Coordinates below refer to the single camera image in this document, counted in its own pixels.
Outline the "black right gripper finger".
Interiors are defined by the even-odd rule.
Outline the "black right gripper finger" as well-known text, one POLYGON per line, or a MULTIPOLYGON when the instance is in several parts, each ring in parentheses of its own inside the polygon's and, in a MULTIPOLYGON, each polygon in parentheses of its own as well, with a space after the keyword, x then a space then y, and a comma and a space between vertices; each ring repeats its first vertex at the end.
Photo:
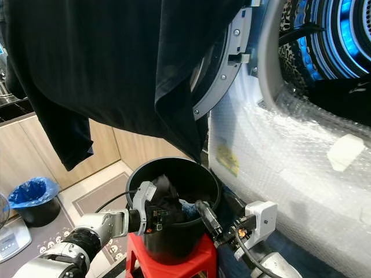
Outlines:
POLYGON ((235 193, 224 193, 223 202, 228 210, 226 219, 229 222, 254 222, 254 215, 246 213, 246 202, 235 193))
POLYGON ((220 225, 217 215, 213 211, 211 204, 207 201, 197 200, 194 203, 197 212, 201 216, 201 220, 204 223, 209 235, 212 238, 221 238, 223 235, 223 227, 220 225))

